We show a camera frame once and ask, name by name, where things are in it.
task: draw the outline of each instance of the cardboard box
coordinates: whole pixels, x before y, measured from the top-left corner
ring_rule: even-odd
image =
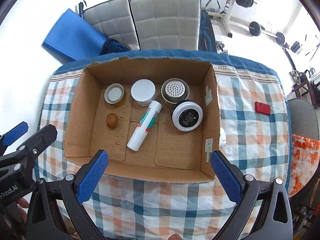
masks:
[[[126,147],[147,107],[131,97],[133,83],[150,79],[163,105],[158,120],[138,152]],[[203,121],[191,132],[182,132],[172,123],[170,111],[160,94],[169,78],[180,78],[190,87],[189,100],[199,104]],[[126,101],[115,107],[104,100],[105,89],[113,83],[125,88]],[[128,59],[87,66],[76,87],[64,140],[65,158],[73,163],[88,163],[103,149],[109,154],[106,174],[124,178],[167,183],[200,183],[212,181],[214,172],[206,162],[206,139],[212,139],[212,150],[219,149],[220,117],[213,67],[208,62],[180,59]],[[107,115],[119,117],[118,126],[106,125]]]

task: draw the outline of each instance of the orange patterned cloth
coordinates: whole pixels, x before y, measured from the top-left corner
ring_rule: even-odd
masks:
[[[312,178],[318,168],[320,141],[292,135],[293,156],[288,196],[297,194]]]

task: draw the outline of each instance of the gray cushion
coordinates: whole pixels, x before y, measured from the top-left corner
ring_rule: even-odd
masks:
[[[201,0],[131,0],[141,49],[198,50]]]
[[[140,49],[129,0],[110,0],[83,12],[83,19],[106,36],[131,49]]]
[[[319,140],[319,127],[316,111],[303,98],[288,100],[292,133],[306,138]]]

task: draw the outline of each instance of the metal frame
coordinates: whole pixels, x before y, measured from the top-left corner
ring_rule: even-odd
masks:
[[[209,16],[220,18],[224,29],[226,30],[228,37],[232,38],[232,32],[229,28],[229,21],[232,14],[233,6],[235,5],[235,0],[227,0],[226,5],[224,7],[224,13],[214,13],[208,11]]]

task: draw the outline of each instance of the gray chair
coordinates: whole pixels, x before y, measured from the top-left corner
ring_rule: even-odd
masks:
[[[319,140],[319,127],[316,111],[303,98],[288,100],[291,115],[292,133],[306,138]],[[320,201],[320,187],[317,181],[320,175],[318,167],[310,181],[291,200],[301,206],[316,208]]]
[[[290,99],[288,104],[292,133],[319,140],[318,118],[313,106],[303,98]]]

